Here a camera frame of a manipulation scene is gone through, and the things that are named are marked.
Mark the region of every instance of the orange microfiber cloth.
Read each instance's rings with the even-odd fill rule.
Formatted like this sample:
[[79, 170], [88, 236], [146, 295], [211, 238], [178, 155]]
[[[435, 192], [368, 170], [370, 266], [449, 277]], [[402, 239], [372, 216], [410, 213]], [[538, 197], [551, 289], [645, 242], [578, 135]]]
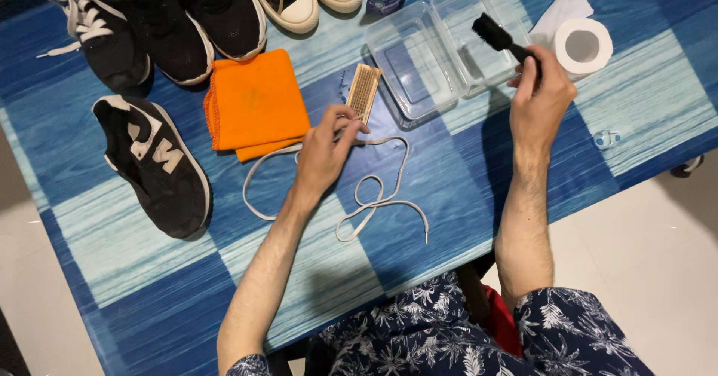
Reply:
[[310, 119], [286, 50], [212, 66], [205, 115], [213, 150], [236, 150], [245, 162], [301, 142]]

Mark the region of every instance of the patterned shirt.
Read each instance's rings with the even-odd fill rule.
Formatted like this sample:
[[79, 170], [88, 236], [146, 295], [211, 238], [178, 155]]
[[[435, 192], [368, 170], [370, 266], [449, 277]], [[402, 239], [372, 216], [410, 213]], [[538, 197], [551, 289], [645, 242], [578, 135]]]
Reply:
[[[451, 271], [331, 325], [315, 339], [307, 374], [653, 374], [591, 293], [544, 288], [523, 297], [513, 315], [525, 359], [502, 351], [484, 330], [471, 324], [464, 300]], [[324, 369], [312, 363], [322, 361], [328, 364]], [[227, 376], [269, 376], [267, 360], [249, 355], [236, 362]]]

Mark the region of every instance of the floor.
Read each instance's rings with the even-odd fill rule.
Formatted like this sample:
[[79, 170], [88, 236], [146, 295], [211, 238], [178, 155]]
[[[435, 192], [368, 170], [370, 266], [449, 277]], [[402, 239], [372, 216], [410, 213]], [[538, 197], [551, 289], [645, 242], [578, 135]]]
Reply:
[[[102, 375], [1, 129], [0, 161], [0, 307], [27, 366]], [[714, 150], [689, 179], [661, 174], [551, 226], [556, 285], [598, 296], [658, 375], [713, 370], [718, 318], [705, 314], [718, 311], [717, 179]], [[484, 280], [499, 288], [495, 267]]]

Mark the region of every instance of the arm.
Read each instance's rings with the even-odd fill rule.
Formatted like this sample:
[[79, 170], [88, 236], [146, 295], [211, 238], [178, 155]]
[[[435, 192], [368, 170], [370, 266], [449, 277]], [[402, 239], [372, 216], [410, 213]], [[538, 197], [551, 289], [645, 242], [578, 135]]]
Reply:
[[[369, 132], [363, 123], [352, 120], [354, 116], [351, 108], [329, 105], [322, 122], [305, 135], [292, 189], [244, 272], [220, 326], [220, 375], [239, 359], [262, 353], [304, 226], [322, 194], [339, 177], [356, 133]], [[333, 142], [334, 132], [342, 127], [346, 127], [344, 135]]]
[[546, 179], [553, 140], [576, 96], [556, 56], [539, 46], [529, 49], [541, 60], [543, 78], [536, 84], [536, 61], [527, 58], [508, 84], [518, 87], [510, 113], [513, 178], [495, 246], [503, 298], [512, 309], [526, 293], [553, 286]]

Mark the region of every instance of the white shoelace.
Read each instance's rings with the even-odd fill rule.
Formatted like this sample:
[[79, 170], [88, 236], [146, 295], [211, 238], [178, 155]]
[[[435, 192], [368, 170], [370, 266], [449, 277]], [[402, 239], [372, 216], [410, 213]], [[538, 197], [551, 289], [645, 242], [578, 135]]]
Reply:
[[[399, 192], [399, 186], [401, 184], [401, 173], [404, 170], [404, 165], [406, 164], [406, 159], [408, 158], [408, 140], [401, 136], [390, 136], [390, 137], [384, 137], [381, 139], [372, 139], [372, 140], [355, 140], [354, 146], [358, 145], [364, 145], [364, 144], [382, 144], [385, 142], [388, 142], [390, 140], [400, 140], [401, 142], [404, 142], [406, 145], [406, 151], [404, 152], [404, 159], [401, 161], [401, 166], [399, 167], [399, 174], [396, 177], [396, 188], [394, 188], [394, 192], [388, 196], [387, 198], [382, 198], [384, 193], [384, 183], [381, 181], [381, 179], [373, 174], [365, 175], [361, 180], [359, 180], [359, 183], [357, 184], [356, 188], [354, 189], [354, 200], [359, 204], [359, 208], [355, 210], [354, 212], [345, 215], [342, 220], [337, 223], [337, 239], [341, 242], [349, 242], [354, 237], [356, 237], [362, 229], [364, 229], [364, 226], [367, 224], [369, 219], [372, 217], [374, 212], [376, 211], [376, 208], [379, 208], [381, 206], [387, 206], [387, 205], [393, 205], [393, 204], [402, 204], [402, 205], [408, 205], [414, 208], [418, 212], [418, 214], [421, 216], [421, 220], [424, 221], [424, 243], [429, 243], [429, 222], [426, 220], [426, 215], [424, 215], [424, 212], [419, 208], [416, 204], [409, 201], [392, 201], [391, 198], [393, 198], [396, 193]], [[270, 158], [274, 155], [285, 155], [288, 153], [296, 152], [294, 156], [294, 160], [297, 161], [299, 153], [301, 151], [301, 144], [295, 144], [294, 146], [285, 147], [281, 150], [277, 150], [275, 152], [269, 153], [268, 155], [263, 156], [261, 159], [257, 160], [256, 163], [254, 163], [254, 167], [249, 170], [249, 173], [247, 174], [247, 179], [244, 180], [244, 187], [242, 188], [242, 198], [244, 198], [244, 203], [247, 205], [247, 207], [254, 212], [255, 215], [259, 216], [260, 218], [264, 220], [275, 220], [276, 216], [270, 216], [270, 215], [264, 215], [261, 212], [257, 211], [254, 206], [251, 206], [249, 202], [247, 201], [247, 187], [249, 187], [249, 180], [252, 178], [252, 175], [256, 172], [257, 168], [259, 168], [259, 165], [266, 159]], [[362, 201], [359, 201], [359, 188], [361, 187], [361, 184], [364, 182], [364, 180], [373, 178], [379, 182], [379, 195], [376, 197], [376, 201], [369, 202], [367, 204], [364, 204]], [[357, 226], [357, 228], [354, 230], [354, 232], [349, 235], [347, 238], [342, 238], [339, 235], [339, 228], [341, 227], [342, 223], [344, 223], [345, 220], [348, 220], [356, 215], [358, 215], [360, 212], [364, 211], [365, 209], [371, 209], [371, 212], [369, 212], [369, 215], [367, 215], [364, 220]]]
[[50, 50], [47, 53], [36, 56], [36, 58], [43, 58], [45, 56], [57, 56], [63, 53], [72, 52], [73, 50], [80, 49], [80, 43], [86, 40], [100, 37], [102, 35], [112, 35], [113, 31], [106, 28], [107, 24], [102, 18], [97, 19], [97, 15], [100, 13], [99, 10], [94, 6], [99, 6], [105, 11], [112, 13], [112, 15], [118, 16], [121, 19], [127, 20], [124, 14], [115, 10], [111, 6], [103, 3], [99, 0], [50, 0], [62, 7], [62, 10], [67, 16], [67, 32], [73, 38], [78, 41], [73, 42], [65, 47]]

